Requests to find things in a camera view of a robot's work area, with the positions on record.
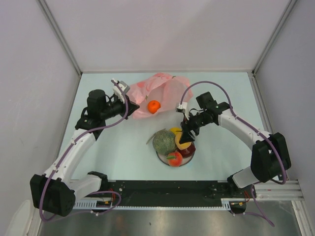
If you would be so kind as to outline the yellow orange fake apricot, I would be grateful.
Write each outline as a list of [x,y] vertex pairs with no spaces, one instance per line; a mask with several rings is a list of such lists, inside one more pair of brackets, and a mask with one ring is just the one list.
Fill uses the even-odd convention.
[[185,142],[185,143],[180,143],[180,138],[182,136],[182,133],[181,132],[177,132],[177,134],[175,135],[175,144],[177,146],[177,148],[179,150],[184,150],[184,149],[187,149],[191,146],[192,142]]

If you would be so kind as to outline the dark red fake apple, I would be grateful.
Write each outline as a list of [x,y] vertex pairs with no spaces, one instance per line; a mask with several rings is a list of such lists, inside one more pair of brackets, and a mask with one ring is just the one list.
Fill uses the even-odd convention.
[[195,151],[196,148],[193,143],[186,149],[178,149],[178,152],[182,155],[183,158],[188,158],[192,156],[195,153]]

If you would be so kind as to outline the orange fake tangerine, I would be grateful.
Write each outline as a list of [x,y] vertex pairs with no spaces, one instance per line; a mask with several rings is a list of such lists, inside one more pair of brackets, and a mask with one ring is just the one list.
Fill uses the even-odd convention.
[[161,104],[157,100],[152,100],[147,105],[147,110],[151,114],[155,114],[161,108]]

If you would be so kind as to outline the green netted fake melon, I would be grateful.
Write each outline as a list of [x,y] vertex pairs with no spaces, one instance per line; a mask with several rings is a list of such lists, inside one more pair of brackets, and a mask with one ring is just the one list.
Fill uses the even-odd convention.
[[154,150],[158,154],[168,155],[177,149],[175,144],[175,134],[170,130],[162,129],[155,132],[146,142],[152,142]]

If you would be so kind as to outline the orange fake peach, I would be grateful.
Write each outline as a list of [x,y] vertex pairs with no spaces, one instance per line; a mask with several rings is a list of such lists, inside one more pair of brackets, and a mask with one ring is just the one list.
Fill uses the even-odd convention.
[[169,153],[166,159],[167,159],[168,165],[171,167],[179,167],[181,166],[183,162],[183,157],[178,151]]

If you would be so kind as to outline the pink plastic bag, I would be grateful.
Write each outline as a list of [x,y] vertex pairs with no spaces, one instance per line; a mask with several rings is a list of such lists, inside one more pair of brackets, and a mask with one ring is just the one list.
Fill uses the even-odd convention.
[[[173,76],[168,73],[157,73],[143,81],[130,86],[127,95],[130,100],[140,106],[133,114],[134,119],[155,117],[160,113],[174,110],[185,95],[184,102],[188,102],[193,93],[185,92],[190,86],[190,81],[184,76]],[[160,103],[160,108],[153,114],[148,110],[151,101]]]

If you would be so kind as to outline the yellow fake mango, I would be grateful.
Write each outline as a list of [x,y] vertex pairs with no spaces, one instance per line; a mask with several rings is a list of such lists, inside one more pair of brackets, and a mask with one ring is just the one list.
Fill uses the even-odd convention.
[[169,129],[169,131],[171,131],[174,135],[177,135],[178,133],[182,132],[182,129],[179,127],[172,127]]

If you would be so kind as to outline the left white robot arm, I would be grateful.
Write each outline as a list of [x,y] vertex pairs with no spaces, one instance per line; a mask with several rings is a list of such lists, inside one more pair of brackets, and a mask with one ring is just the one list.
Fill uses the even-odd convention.
[[74,134],[65,151],[42,175],[30,180],[31,196],[35,208],[65,217],[76,201],[95,193],[110,194],[107,175],[91,171],[83,179],[71,182],[71,177],[87,150],[98,140],[106,120],[120,115],[127,119],[139,105],[130,101],[124,91],[117,88],[109,97],[103,90],[89,92],[87,106],[75,125]]

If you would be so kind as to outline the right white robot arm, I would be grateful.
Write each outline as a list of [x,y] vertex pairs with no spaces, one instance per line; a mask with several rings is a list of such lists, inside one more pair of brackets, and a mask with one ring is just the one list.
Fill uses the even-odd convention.
[[201,127],[214,123],[234,134],[252,152],[250,166],[228,178],[230,183],[227,185],[227,192],[230,196],[239,197],[244,193],[245,187],[268,182],[285,174],[291,167],[286,140],[281,133],[271,134],[257,129],[233,114],[228,103],[217,103],[209,92],[198,96],[196,101],[201,110],[195,115],[188,111],[186,102],[176,107],[176,111],[184,115],[179,140],[181,144],[193,142]]

